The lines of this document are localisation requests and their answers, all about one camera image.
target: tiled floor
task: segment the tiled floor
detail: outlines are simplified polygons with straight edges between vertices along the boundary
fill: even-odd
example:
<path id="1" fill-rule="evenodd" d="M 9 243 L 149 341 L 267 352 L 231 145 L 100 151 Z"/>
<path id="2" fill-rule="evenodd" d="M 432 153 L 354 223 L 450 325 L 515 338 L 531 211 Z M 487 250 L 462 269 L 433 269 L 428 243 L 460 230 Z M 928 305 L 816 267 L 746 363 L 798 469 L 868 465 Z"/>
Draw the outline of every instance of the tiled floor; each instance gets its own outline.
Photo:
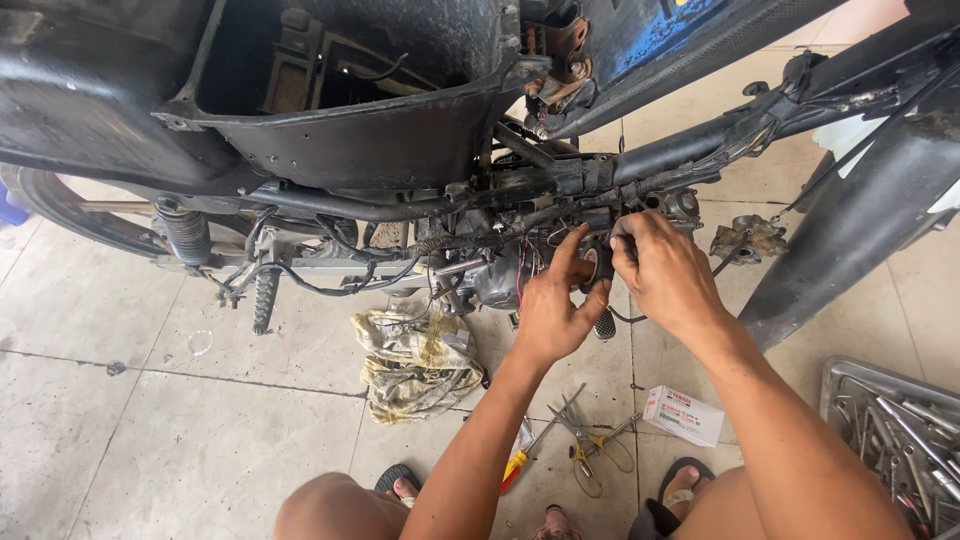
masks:
<path id="1" fill-rule="evenodd" d="M 762 51 L 581 138 L 585 150 L 628 148 L 706 120 L 741 103 L 740 89 L 775 83 L 791 53 Z M 822 152 L 808 135 L 777 142 L 700 190 L 707 246 L 736 215 L 772 215 L 792 199 Z M 789 214 L 792 228 L 800 216 Z M 812 322 L 773 349 L 770 360 L 807 400 L 833 354 L 860 357 L 960 391 L 955 307 L 960 305 L 960 229 L 934 233 L 881 265 Z M 769 262 L 726 271 L 719 289 L 734 312 Z M 204 282 L 153 268 L 53 223 L 33 218 L 0 229 L 0 538 L 267 538 L 286 494 L 324 471 L 372 485 L 403 461 L 426 477 L 477 389 L 455 410 L 414 426 L 384 428 L 366 411 L 363 351 L 348 316 L 384 307 L 379 293 L 330 299 L 285 283 L 274 332 L 250 334 L 252 303 L 219 309 Z M 618 283 L 613 304 L 629 310 Z M 483 310 L 468 323 L 494 371 L 513 341 L 505 314 Z M 652 323 L 590 338 L 557 364 L 530 417 L 540 430 L 547 405 L 581 382 L 590 423 L 618 424 L 643 403 L 637 386 L 669 384 L 720 405 L 690 353 Z M 212 336 L 194 356 L 190 340 Z M 107 364 L 126 371 L 111 375 Z M 504 498 L 493 538 L 526 538 L 548 503 L 571 510 L 590 537 L 623 537 L 640 498 L 655 495 L 677 456 L 715 472 L 742 462 L 727 426 L 716 449 L 691 446 L 641 426 L 628 446 L 634 474 L 597 461 L 601 500 L 584 497 L 566 456 L 569 435 L 552 430 Z"/>

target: rear shock absorber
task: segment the rear shock absorber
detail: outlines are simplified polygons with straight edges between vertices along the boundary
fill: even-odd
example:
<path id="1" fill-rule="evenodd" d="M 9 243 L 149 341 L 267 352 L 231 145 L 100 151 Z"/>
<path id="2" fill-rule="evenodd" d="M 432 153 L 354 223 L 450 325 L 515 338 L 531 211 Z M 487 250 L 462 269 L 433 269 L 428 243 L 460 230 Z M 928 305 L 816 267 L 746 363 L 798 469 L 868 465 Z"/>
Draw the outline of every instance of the rear shock absorber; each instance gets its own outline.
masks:
<path id="1" fill-rule="evenodd" d="M 200 266 L 210 260 L 212 242 L 205 213 L 176 209 L 176 205 L 154 205 L 154 209 L 167 230 L 167 241 L 177 258 L 188 266 Z"/>

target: rear tire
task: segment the rear tire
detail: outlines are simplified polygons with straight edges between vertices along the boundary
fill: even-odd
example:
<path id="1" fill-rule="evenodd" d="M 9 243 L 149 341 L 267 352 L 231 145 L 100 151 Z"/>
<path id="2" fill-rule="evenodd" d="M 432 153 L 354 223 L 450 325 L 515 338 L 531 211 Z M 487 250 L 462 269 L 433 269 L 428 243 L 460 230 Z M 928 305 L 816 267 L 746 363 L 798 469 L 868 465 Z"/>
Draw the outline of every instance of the rear tire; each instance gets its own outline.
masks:
<path id="1" fill-rule="evenodd" d="M 0 163 L 0 178 L 33 211 L 72 233 L 142 257 L 169 255 L 153 242 L 150 229 L 111 213 L 80 209 L 84 199 L 54 173 Z"/>

